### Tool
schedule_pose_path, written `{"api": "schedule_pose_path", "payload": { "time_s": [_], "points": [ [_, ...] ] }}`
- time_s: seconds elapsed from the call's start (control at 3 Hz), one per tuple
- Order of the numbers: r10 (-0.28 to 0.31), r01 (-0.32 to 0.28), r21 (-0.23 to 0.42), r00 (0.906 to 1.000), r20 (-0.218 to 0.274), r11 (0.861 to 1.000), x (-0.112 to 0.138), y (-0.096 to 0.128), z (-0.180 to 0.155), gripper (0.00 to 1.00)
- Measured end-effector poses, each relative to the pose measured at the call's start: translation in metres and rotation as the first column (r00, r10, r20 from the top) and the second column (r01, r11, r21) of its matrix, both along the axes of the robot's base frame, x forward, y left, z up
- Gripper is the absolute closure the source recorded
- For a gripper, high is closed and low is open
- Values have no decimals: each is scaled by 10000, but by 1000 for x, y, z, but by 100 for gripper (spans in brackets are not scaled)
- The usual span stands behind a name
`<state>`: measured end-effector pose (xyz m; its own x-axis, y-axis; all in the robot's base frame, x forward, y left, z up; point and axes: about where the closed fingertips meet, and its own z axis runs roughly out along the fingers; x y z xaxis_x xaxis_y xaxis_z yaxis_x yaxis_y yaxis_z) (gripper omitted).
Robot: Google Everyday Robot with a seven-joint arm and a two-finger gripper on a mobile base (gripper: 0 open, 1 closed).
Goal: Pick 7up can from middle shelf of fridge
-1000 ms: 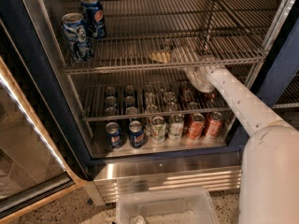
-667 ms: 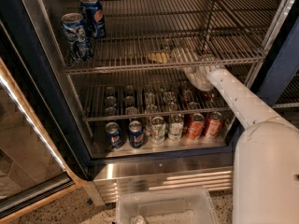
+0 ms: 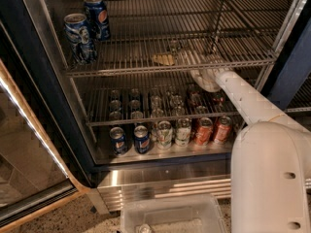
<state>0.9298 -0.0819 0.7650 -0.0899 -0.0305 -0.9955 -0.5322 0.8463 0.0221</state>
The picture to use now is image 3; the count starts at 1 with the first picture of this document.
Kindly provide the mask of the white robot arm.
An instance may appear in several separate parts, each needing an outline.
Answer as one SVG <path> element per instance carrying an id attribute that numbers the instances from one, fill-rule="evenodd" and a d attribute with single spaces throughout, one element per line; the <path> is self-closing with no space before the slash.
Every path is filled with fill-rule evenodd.
<path id="1" fill-rule="evenodd" d="M 232 149 L 231 233 L 311 233 L 311 132 L 227 67 L 190 74 L 223 90 L 247 123 Z"/>

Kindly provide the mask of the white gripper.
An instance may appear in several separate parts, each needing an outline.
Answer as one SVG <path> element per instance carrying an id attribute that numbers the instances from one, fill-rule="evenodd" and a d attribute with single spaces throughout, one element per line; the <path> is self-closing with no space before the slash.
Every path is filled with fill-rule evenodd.
<path id="1" fill-rule="evenodd" d="M 177 60 L 182 64 L 220 64 L 225 61 L 215 53 L 202 54 L 197 51 L 181 50 L 177 54 Z M 155 54 L 153 61 L 164 66 L 173 66 L 175 60 L 171 54 Z M 203 68 L 203 69 L 192 69 L 190 75 L 193 80 L 205 91 L 218 92 L 221 87 L 216 83 L 216 75 L 223 72 L 225 68 Z"/>

